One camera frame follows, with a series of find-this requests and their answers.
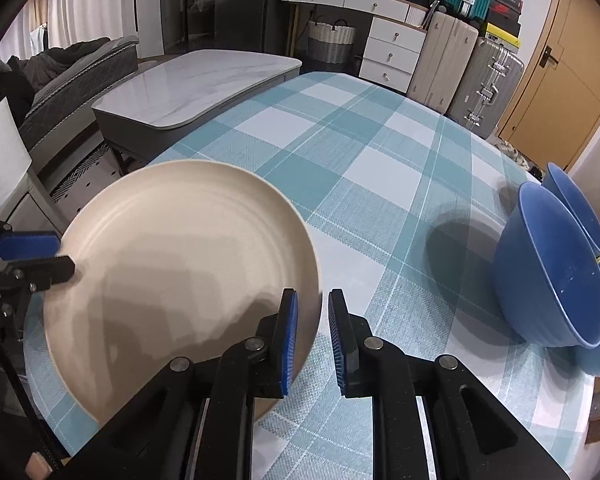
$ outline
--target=wooden door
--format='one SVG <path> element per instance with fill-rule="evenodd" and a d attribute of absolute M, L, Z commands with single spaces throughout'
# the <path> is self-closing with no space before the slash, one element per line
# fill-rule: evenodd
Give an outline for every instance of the wooden door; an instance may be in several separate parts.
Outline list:
<path fill-rule="evenodd" d="M 541 168 L 567 169 L 599 120 L 600 6 L 559 0 L 543 56 L 500 137 Z"/>

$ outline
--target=door frame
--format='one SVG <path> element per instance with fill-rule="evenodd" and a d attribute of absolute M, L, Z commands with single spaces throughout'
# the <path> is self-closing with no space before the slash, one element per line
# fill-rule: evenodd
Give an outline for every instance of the door frame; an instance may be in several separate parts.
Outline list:
<path fill-rule="evenodd" d="M 559 3 L 560 3 L 560 0 L 551 0 L 551 4 L 549 5 L 549 12 L 547 13 L 546 20 L 544 21 L 544 26 L 542 27 L 542 32 L 540 33 L 540 38 L 538 39 L 538 44 L 536 45 L 536 49 L 534 50 L 534 53 L 531 56 L 531 61 L 529 61 L 529 66 L 525 70 L 525 73 L 522 76 L 522 80 L 520 81 L 518 87 L 516 88 L 516 91 L 513 94 L 511 101 L 509 102 L 509 106 L 507 106 L 507 109 L 505 110 L 504 115 L 500 118 L 500 121 L 498 122 L 498 136 L 502 140 L 510 140 L 510 138 L 513 136 L 513 132 L 510 135 L 508 135 L 507 137 L 501 136 L 500 133 L 506 126 L 507 122 L 509 122 L 514 111 L 516 110 L 516 107 L 518 106 L 520 101 L 523 99 L 523 96 L 526 97 L 525 93 L 527 91 L 536 92 L 539 88 L 539 85 L 536 86 L 535 88 L 529 88 L 529 83 L 531 83 L 531 78 L 534 76 L 534 74 L 536 72 L 536 68 L 538 67 L 538 64 L 540 63 L 542 54 L 544 54 L 544 49 L 546 48 L 546 44 L 549 39 L 549 34 L 551 33 L 551 29 L 554 25 L 554 20 L 555 20 L 555 16 L 556 16 L 556 13 L 558 10 Z M 599 127 L 600 127 L 600 116 L 598 117 L 598 120 L 596 121 L 595 126 L 593 126 L 593 129 L 587 135 L 587 138 L 584 140 L 582 145 L 578 148 L 578 151 L 574 154 L 573 158 L 569 161 L 569 163 L 566 167 L 566 171 L 569 171 L 573 167 L 573 165 L 576 163 L 576 161 L 580 158 L 580 155 L 582 154 L 582 152 L 584 152 L 584 150 L 586 149 L 587 145 L 590 143 L 593 136 L 596 134 Z"/>

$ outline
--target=gray refrigerator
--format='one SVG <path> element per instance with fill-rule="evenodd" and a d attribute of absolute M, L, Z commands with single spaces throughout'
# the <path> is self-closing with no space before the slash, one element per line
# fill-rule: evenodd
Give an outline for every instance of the gray refrigerator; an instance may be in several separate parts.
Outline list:
<path fill-rule="evenodd" d="M 216 48 L 284 54 L 288 9 L 280 0 L 216 0 Z"/>

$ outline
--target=white desk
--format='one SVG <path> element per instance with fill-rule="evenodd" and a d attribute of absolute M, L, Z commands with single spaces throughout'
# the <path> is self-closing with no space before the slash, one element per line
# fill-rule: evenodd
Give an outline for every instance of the white desk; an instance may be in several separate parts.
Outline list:
<path fill-rule="evenodd" d="M 110 145 L 151 161 L 228 107 L 298 75 L 297 59 L 197 50 L 144 72 L 93 104 Z"/>
<path fill-rule="evenodd" d="M 283 0 L 296 4 L 326 5 L 371 14 L 373 22 L 366 40 L 360 77 L 406 92 L 427 33 L 421 26 L 425 7 L 404 0 Z M 296 49 L 298 6 L 290 27 L 288 55 Z"/>

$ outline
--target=laundry basket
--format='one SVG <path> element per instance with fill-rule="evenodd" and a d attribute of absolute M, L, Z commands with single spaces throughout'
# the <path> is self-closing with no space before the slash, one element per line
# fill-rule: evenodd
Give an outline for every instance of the laundry basket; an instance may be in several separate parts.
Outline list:
<path fill-rule="evenodd" d="M 349 60 L 356 28 L 347 27 L 345 20 L 329 23 L 309 22 L 308 56 L 324 63 L 344 63 Z"/>

